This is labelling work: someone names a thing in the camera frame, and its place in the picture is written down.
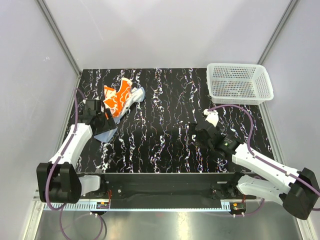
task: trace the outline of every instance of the white wall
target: white wall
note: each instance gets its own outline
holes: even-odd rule
[[[0,238],[20,240],[76,75],[35,0],[1,1],[0,53]]]
[[[256,63],[289,0],[45,0],[90,68]]]
[[[285,162],[311,169],[320,183],[319,9],[318,0],[299,2],[264,65],[274,89],[267,106]],[[320,237],[320,212],[311,219]]]

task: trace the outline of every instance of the orange and white patterned fabric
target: orange and white patterned fabric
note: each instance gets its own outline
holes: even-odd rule
[[[121,79],[121,86],[117,92],[115,89],[104,86],[104,105],[109,108],[114,118],[118,117],[126,103],[126,100],[131,97],[132,82],[123,77]]]

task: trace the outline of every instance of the black marble tabletop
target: black marble tabletop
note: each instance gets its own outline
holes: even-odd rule
[[[104,99],[103,85],[119,89],[121,78],[144,87],[145,100],[134,103],[118,124],[108,143],[92,138],[85,145],[76,170],[80,173],[215,173],[247,171],[213,157],[206,149],[186,145],[189,122],[203,119],[203,110],[213,107],[205,68],[85,69],[79,89],[87,98]],[[273,159],[264,123],[256,105],[244,105],[253,117],[251,147]],[[218,110],[219,126],[247,141],[248,117],[237,108]],[[73,109],[66,134],[74,123]]]

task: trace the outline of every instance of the white plastic basket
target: white plastic basket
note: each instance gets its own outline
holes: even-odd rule
[[[215,104],[258,105],[274,98],[268,72],[261,65],[210,63],[206,78]]]

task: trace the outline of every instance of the metallic floor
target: metallic floor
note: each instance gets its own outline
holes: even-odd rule
[[[247,212],[258,207],[247,203]],[[92,240],[100,221],[83,211],[65,211],[62,224],[72,240]],[[301,240],[294,217],[282,206],[267,202],[253,216],[233,218],[225,212],[107,212],[99,240]],[[59,212],[43,211],[36,240],[64,240]]]

